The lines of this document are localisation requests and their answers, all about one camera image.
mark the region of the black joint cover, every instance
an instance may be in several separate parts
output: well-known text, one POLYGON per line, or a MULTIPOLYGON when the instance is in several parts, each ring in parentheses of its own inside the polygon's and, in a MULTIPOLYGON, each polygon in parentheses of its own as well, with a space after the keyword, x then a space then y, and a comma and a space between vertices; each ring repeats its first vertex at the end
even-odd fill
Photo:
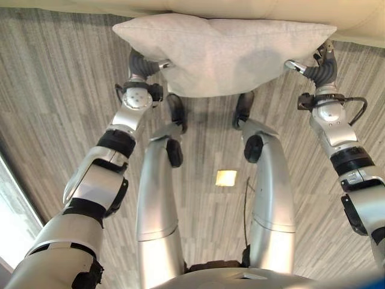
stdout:
POLYGON ((358 215, 353 203, 351 202, 349 195, 346 194, 345 196, 341 197, 341 202, 343 207, 345 208, 345 214, 349 220, 351 227, 353 228, 353 231, 361 236, 367 236, 368 232, 363 226, 361 218, 358 215))
POLYGON ((114 214, 117 210, 119 210, 120 205, 122 204, 123 198, 125 197, 126 193, 128 190, 128 180, 123 178, 123 182, 120 186, 120 189, 112 202, 112 205, 110 208, 107 210, 104 218, 107 218, 111 214, 114 214))
POLYGON ((378 228, 373 231, 372 238, 375 241, 375 244, 378 244, 385 239, 385 227, 378 228))
POLYGON ((252 135, 248 138, 244 156, 249 163, 256 164, 262 154, 263 141, 259 135, 252 135))
POLYGON ((103 267, 94 258, 90 271, 79 273, 72 282, 72 289, 95 289, 102 282, 103 271, 103 267))
POLYGON ((118 151, 126 158, 129 158, 134 151, 136 142, 127 132, 116 129, 107 130, 97 145, 118 151))
POLYGON ((72 198, 69 206, 64 210, 63 215, 79 214, 88 216, 97 220, 103 228, 103 217, 105 213, 106 209, 102 205, 90 200, 74 197, 72 198))
POLYGON ((374 166, 369 154, 360 146, 339 151, 331 156, 330 161, 339 176, 351 170, 374 166))
POLYGON ((167 154, 170 160, 171 167, 180 167, 183 163, 183 153, 180 148, 180 143, 172 138, 167 141, 167 154))

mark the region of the black cable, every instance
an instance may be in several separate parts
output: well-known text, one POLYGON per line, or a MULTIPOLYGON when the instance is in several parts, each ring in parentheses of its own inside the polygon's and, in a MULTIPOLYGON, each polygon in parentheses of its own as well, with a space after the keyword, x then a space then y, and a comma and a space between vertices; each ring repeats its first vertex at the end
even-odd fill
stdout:
POLYGON ((329 105, 329 104, 332 104, 334 102, 338 102, 340 104, 343 104, 344 102, 350 102, 350 101, 362 101, 363 102, 363 105, 362 105, 361 109, 359 110, 359 112, 349 122, 349 125, 353 126, 363 116, 366 109, 368 108, 368 101, 365 98, 345 98, 342 100, 328 101, 328 102, 324 102, 322 104, 317 104, 314 106, 314 108, 323 107, 325 105, 329 105))
POLYGON ((115 84, 115 92, 116 92, 116 97, 119 100, 119 102, 122 102, 122 97, 120 96, 120 93, 123 93, 123 87, 121 87, 119 84, 115 84))
POLYGON ((350 125, 354 125, 365 113, 366 109, 368 108, 368 101, 365 98, 346 98, 346 101, 362 101, 363 105, 359 112, 356 114, 356 116, 353 117, 353 119, 350 121, 350 125))
POLYGON ((250 187, 253 191, 253 187, 248 183, 250 180, 250 177, 247 178, 247 181, 246 181, 246 190, 245 190, 245 201, 244 201, 244 205, 243 205, 243 230, 244 230, 244 234, 245 234, 245 243, 246 243, 246 247, 247 247, 247 235, 246 235, 246 201, 247 201, 247 189, 250 187))

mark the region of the square floor light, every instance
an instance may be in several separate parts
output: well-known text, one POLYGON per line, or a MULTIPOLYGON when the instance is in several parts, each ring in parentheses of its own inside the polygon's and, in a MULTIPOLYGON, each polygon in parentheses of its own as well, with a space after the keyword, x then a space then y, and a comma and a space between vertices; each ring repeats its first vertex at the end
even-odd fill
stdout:
POLYGON ((215 185, 219 187, 234 187, 236 170, 219 170, 215 185))

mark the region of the wooden floor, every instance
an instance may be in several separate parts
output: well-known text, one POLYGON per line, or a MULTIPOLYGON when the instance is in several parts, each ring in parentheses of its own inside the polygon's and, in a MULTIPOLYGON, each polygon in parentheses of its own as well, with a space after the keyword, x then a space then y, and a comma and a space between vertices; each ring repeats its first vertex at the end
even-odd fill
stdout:
MULTIPOLYGON (((46 220, 62 208, 66 182, 119 107, 113 85, 127 80, 129 45, 111 27, 124 20, 0 8, 1 147, 46 220)), ((376 164, 385 167, 385 49, 335 47, 340 92, 369 101, 356 132, 376 164)), ((337 174, 309 127, 309 113, 296 109, 302 92, 313 92, 311 83, 286 73, 255 91, 251 114, 280 133, 288 159, 298 225, 295 273, 325 279, 372 269, 369 242, 350 228, 337 174)), ((241 259, 244 187, 249 176, 255 185, 256 168, 242 157, 240 133, 231 129, 236 96, 183 101, 189 128, 174 187, 185 259, 189 265, 241 259), (237 170, 236 185, 216 187, 218 169, 237 170)), ((349 104, 348 115, 358 109, 359 104, 349 104)), ((130 159, 129 193, 105 222, 99 288, 138 288, 135 210, 141 163, 151 133, 168 121, 161 105, 130 159)), ((250 194, 248 220, 252 203, 250 194)))

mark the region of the window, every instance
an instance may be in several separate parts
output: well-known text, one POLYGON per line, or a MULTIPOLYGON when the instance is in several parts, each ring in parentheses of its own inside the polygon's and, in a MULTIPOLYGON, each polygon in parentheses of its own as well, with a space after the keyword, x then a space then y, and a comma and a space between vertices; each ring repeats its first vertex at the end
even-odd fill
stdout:
POLYGON ((13 269, 24 259, 43 224, 0 155, 0 257, 13 269))

